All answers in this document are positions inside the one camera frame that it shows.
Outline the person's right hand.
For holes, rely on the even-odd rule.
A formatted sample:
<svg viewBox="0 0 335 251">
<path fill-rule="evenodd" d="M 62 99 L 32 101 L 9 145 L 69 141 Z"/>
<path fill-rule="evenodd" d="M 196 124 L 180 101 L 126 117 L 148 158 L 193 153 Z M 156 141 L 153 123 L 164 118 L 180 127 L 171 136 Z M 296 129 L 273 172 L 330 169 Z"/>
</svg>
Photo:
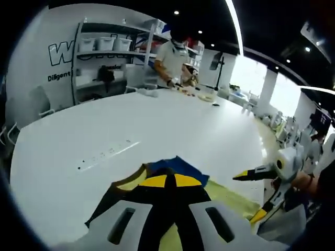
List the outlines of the person's right hand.
<svg viewBox="0 0 335 251">
<path fill-rule="evenodd" d="M 314 178 L 304 172 L 298 172 L 291 182 L 291 186 L 307 193 L 315 192 Z"/>
</svg>

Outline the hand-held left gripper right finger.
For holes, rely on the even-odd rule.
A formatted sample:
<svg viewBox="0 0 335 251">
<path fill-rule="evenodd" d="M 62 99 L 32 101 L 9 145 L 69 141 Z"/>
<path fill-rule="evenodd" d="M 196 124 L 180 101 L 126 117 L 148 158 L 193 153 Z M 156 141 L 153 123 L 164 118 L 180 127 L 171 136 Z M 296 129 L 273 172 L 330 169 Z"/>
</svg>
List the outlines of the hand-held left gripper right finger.
<svg viewBox="0 0 335 251">
<path fill-rule="evenodd" d="M 211 200 L 197 179 L 174 174 L 175 224 L 183 250 L 287 250 L 251 232 L 251 225 L 223 203 Z"/>
</svg>

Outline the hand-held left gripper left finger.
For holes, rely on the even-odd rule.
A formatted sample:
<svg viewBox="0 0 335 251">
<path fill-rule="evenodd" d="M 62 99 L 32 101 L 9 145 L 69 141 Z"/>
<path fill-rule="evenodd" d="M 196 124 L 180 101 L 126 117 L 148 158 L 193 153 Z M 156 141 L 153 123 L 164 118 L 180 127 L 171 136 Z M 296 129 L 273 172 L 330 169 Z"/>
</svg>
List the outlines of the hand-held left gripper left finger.
<svg viewBox="0 0 335 251">
<path fill-rule="evenodd" d="M 131 189 L 111 186 L 85 224 L 83 237 L 52 250 L 159 250 L 173 225 L 173 170 L 160 168 Z"/>
</svg>

